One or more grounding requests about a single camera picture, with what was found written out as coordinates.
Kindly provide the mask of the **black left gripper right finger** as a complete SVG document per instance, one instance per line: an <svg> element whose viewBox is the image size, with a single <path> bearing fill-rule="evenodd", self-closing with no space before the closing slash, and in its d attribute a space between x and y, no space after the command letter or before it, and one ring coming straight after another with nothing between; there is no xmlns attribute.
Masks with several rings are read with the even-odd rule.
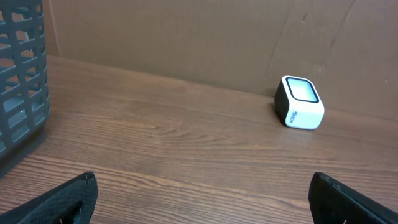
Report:
<svg viewBox="0 0 398 224"><path fill-rule="evenodd" d="M322 172L314 173L308 201L313 222L397 223L397 213Z"/></svg>

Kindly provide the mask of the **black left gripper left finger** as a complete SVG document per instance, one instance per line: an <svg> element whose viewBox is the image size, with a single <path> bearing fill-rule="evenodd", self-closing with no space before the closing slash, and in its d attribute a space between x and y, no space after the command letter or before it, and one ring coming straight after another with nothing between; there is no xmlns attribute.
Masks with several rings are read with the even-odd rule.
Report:
<svg viewBox="0 0 398 224"><path fill-rule="evenodd" d="M92 172L82 173L32 200L1 214L1 224L88 224L98 198Z"/></svg>

